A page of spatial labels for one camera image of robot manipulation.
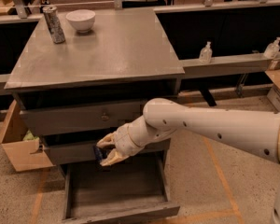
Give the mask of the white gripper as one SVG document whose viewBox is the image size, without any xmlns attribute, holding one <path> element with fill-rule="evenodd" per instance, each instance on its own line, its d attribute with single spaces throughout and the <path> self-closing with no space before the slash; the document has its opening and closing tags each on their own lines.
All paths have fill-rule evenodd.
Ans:
<svg viewBox="0 0 280 224">
<path fill-rule="evenodd" d="M 97 146 L 98 148 L 115 147 L 110 151 L 107 157 L 100 162 L 103 167 L 124 161 L 143 149 L 143 147 L 138 146 L 130 137 L 127 124 L 118 127 L 115 131 L 115 135 L 113 133 L 107 134 L 97 143 Z"/>
</svg>

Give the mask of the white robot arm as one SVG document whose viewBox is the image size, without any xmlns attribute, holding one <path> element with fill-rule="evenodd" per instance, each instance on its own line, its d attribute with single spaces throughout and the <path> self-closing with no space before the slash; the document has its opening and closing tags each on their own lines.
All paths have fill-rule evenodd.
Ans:
<svg viewBox="0 0 280 224">
<path fill-rule="evenodd" d="M 280 112 L 187 107 L 164 98 L 149 100 L 142 116 L 97 143 L 111 148 L 101 164 L 124 161 L 182 129 L 280 164 Z M 270 224 L 280 224 L 280 184 Z"/>
</svg>

